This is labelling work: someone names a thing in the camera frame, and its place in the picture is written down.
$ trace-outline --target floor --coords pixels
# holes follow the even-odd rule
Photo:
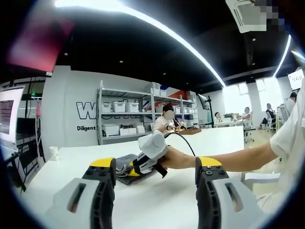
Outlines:
[[[251,136],[254,141],[248,141],[245,143],[244,148],[252,148],[261,146],[269,141],[273,136],[273,133],[267,132],[267,130],[253,130],[251,131]],[[270,163],[264,165],[262,168],[253,171],[255,173],[279,173],[283,168],[279,158],[271,161]],[[276,183],[269,184],[254,184],[252,191],[257,195],[263,195],[273,192],[276,188]]]

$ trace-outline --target desk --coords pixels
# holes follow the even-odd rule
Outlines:
[[[215,127],[219,127],[219,126],[237,126],[237,125],[242,125],[243,121],[242,120],[238,120],[238,121],[230,121],[230,122],[214,122],[214,126]]]
[[[244,148],[242,126],[203,129],[200,133],[184,137],[198,156],[225,154]],[[166,142],[187,154],[192,154],[187,143],[177,135],[169,136]],[[21,197],[34,214],[43,213],[52,205],[54,194],[73,178],[81,178],[92,161],[130,153],[140,153],[137,141],[61,148],[60,161],[48,161]],[[241,173],[229,173],[229,176],[241,179]],[[198,226],[193,168],[168,169],[164,179],[156,173],[130,186],[117,181],[114,191],[114,229],[195,229]]]

